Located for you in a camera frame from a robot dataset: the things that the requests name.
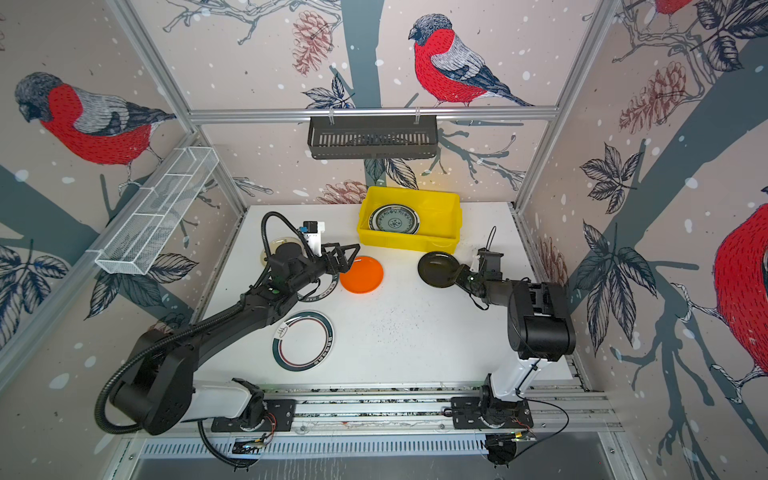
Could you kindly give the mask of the teal rim Hao Shi plate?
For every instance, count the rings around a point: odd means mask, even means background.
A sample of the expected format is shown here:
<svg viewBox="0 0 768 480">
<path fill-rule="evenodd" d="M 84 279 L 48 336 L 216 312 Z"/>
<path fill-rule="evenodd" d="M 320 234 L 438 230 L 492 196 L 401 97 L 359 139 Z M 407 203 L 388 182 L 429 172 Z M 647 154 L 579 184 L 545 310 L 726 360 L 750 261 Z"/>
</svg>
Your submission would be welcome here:
<svg viewBox="0 0 768 480">
<path fill-rule="evenodd" d="M 314 303 L 321 301 L 334 292 L 339 284 L 339 280 L 339 274 L 331 275 L 328 281 L 322 279 L 317 280 L 315 282 L 314 289 L 306 294 L 300 295 L 298 299 L 303 303 Z"/>
</svg>

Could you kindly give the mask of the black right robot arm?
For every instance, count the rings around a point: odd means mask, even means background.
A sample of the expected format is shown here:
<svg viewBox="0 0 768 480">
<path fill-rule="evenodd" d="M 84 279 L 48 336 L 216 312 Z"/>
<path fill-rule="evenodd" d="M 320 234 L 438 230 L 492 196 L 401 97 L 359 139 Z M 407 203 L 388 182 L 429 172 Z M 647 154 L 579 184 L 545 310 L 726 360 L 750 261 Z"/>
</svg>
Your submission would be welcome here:
<svg viewBox="0 0 768 480">
<path fill-rule="evenodd" d="M 506 309 L 507 338 L 517 355 L 486 378 L 479 407 L 482 415 L 489 416 L 520 407 L 533 380 L 573 353 L 576 334 L 560 284 L 506 279 L 501 253 L 482 248 L 478 255 L 477 271 L 460 264 L 451 279 L 471 299 Z"/>
</svg>

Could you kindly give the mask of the yellow plastic bin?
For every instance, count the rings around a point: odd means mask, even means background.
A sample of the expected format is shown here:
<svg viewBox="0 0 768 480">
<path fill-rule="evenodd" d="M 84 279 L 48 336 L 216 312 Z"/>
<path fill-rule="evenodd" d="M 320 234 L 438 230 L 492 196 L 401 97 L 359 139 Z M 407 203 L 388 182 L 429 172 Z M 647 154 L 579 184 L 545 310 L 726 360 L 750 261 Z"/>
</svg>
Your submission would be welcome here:
<svg viewBox="0 0 768 480">
<path fill-rule="evenodd" d="M 420 228 L 416 234 L 399 234 L 369 229 L 369 218 L 379 207 L 402 204 L 416 211 Z M 454 253 L 460 240 L 462 211 L 455 193 L 405 188 L 371 187 L 359 213 L 357 233 L 367 246 Z"/>
</svg>

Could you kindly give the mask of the black plate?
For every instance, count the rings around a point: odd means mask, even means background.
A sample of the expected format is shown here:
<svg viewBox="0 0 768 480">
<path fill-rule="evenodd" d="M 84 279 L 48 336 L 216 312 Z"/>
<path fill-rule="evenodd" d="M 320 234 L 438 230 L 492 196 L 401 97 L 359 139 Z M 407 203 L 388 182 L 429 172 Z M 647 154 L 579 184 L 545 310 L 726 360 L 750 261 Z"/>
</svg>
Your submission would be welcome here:
<svg viewBox="0 0 768 480">
<path fill-rule="evenodd" d="M 421 280 L 434 288 L 453 286 L 458 278 L 461 264 L 451 254 L 434 251 L 421 257 L 417 272 Z"/>
</svg>

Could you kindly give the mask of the orange plate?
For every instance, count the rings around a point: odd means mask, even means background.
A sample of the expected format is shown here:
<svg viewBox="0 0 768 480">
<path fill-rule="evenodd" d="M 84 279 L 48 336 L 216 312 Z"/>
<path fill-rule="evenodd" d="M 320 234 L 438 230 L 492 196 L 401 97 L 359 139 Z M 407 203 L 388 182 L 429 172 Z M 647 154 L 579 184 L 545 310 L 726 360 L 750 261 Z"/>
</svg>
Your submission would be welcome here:
<svg viewBox="0 0 768 480">
<path fill-rule="evenodd" d="M 367 294 L 382 283 L 384 270 L 381 263 L 369 256 L 357 257 L 348 272 L 340 275 L 341 285 L 354 294 Z"/>
</svg>

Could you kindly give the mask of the black hanging basket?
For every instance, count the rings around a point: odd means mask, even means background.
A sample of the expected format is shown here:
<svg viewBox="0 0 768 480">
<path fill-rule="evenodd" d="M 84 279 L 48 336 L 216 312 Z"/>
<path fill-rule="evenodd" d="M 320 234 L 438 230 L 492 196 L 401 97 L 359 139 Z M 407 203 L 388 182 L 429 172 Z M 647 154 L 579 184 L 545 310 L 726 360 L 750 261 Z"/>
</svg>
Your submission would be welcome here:
<svg viewBox="0 0 768 480">
<path fill-rule="evenodd" d="M 434 116 L 312 118 L 307 145 L 316 160 L 428 159 L 439 150 Z"/>
</svg>

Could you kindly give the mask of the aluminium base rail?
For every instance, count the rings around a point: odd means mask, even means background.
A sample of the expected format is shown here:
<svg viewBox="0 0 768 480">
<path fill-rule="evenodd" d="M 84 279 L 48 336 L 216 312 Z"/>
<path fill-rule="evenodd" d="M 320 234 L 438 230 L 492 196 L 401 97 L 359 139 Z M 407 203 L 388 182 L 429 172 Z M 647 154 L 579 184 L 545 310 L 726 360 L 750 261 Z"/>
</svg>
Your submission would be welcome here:
<svg viewBox="0 0 768 480">
<path fill-rule="evenodd" d="M 564 432 L 620 432 L 607 397 L 576 388 L 536 386 L 521 400 L 492 400 L 480 388 L 269 390 L 258 423 L 222 402 L 192 404 L 187 421 L 213 419 L 219 432 L 260 429 L 294 435 L 513 432 L 533 438 Z"/>
</svg>

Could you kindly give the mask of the teal patterned plate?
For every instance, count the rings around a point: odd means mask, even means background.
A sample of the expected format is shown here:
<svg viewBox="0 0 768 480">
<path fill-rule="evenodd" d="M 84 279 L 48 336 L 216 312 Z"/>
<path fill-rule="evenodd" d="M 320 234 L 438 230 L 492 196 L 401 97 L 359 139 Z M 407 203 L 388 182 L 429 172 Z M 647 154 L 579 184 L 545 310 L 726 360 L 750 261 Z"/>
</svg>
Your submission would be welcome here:
<svg viewBox="0 0 768 480">
<path fill-rule="evenodd" d="M 369 218 L 369 229 L 399 234 L 416 234 L 420 228 L 418 214 L 402 204 L 388 204 L 377 208 Z"/>
</svg>

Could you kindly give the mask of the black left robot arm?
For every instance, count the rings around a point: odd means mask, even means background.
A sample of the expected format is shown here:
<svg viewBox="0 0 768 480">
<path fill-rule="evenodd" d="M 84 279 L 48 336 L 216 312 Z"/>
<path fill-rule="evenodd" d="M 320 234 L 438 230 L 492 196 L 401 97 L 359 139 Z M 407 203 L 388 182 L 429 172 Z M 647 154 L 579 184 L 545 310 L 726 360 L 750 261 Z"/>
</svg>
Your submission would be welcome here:
<svg viewBox="0 0 768 480">
<path fill-rule="evenodd" d="M 94 406 L 104 432 L 159 435 L 182 421 L 192 404 L 197 369 L 242 337 L 282 319 L 299 291 L 325 274 L 345 273 L 358 244 L 326 243 L 321 254 L 273 254 L 257 281 L 231 307 L 172 334 L 150 330 L 107 380 Z"/>
</svg>

